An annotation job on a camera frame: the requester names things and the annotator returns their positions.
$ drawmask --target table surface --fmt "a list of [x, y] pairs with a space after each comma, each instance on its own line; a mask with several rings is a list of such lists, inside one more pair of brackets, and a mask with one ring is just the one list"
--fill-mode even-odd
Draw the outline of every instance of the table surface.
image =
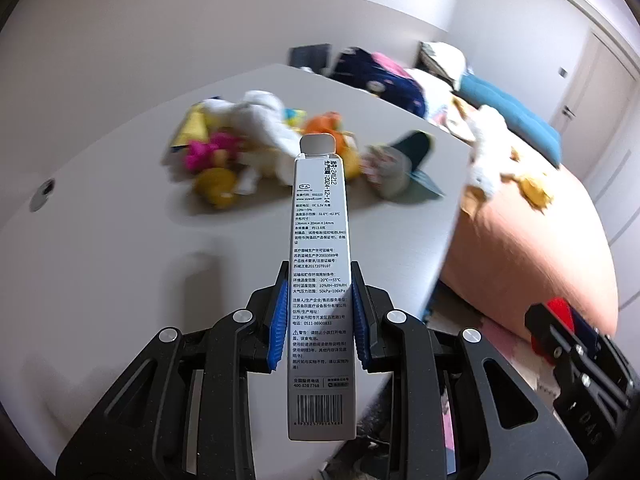
[[[466, 179], [468, 146], [396, 106], [319, 75], [272, 65], [166, 102], [107, 134], [54, 175], [48, 203], [28, 204], [0, 232], [0, 400], [53, 469], [89, 410], [165, 326], [202, 330], [272, 285], [289, 255], [290, 188], [263, 181], [256, 195], [214, 212], [167, 165], [187, 108], [221, 95], [268, 90], [310, 115], [342, 114], [361, 146], [419, 129], [436, 137], [423, 169], [445, 193], [399, 205], [350, 186], [351, 257], [367, 283], [419, 316], [440, 273]], [[381, 374], [356, 365], [361, 413]], [[336, 443], [287, 437], [286, 355], [251, 375], [249, 403], [259, 479], [309, 478]]]

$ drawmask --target white door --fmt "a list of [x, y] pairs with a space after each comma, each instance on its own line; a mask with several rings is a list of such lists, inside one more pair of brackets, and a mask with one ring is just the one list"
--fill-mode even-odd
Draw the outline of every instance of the white door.
[[569, 91], [551, 125], [562, 136], [562, 163], [584, 180], [618, 129], [636, 82], [591, 34]]

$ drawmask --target bed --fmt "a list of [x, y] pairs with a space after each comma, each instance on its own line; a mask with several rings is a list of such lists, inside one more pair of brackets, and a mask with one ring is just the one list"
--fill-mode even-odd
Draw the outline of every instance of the bed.
[[[443, 79], [458, 95], [461, 87], [465, 91], [465, 82], [460, 73], [447, 78], [447, 71], [424, 55], [424, 44], [417, 67], [431, 77], [418, 80], [431, 119], [441, 108]], [[555, 296], [567, 298], [594, 327], [613, 335], [618, 290], [609, 245], [584, 186], [560, 163], [559, 135], [500, 89], [474, 76], [468, 83], [462, 97], [503, 114], [510, 129], [518, 132], [509, 132], [512, 146], [548, 174], [555, 200], [540, 212], [521, 196], [515, 182], [504, 182], [475, 218], [461, 212], [441, 280], [523, 338], [529, 338], [524, 327], [529, 305]]]

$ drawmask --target orange plush toy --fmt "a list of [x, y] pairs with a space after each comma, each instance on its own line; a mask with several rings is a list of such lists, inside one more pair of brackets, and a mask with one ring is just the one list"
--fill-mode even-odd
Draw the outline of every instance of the orange plush toy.
[[302, 134], [332, 134], [335, 139], [335, 153], [340, 155], [345, 145], [341, 129], [342, 118], [340, 114], [338, 112], [327, 112], [309, 119]]

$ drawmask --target barcode number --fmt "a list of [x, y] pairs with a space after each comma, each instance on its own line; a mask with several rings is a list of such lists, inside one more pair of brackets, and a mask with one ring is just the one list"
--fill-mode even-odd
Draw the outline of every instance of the barcode number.
[[298, 395], [297, 406], [302, 426], [342, 424], [342, 394]]

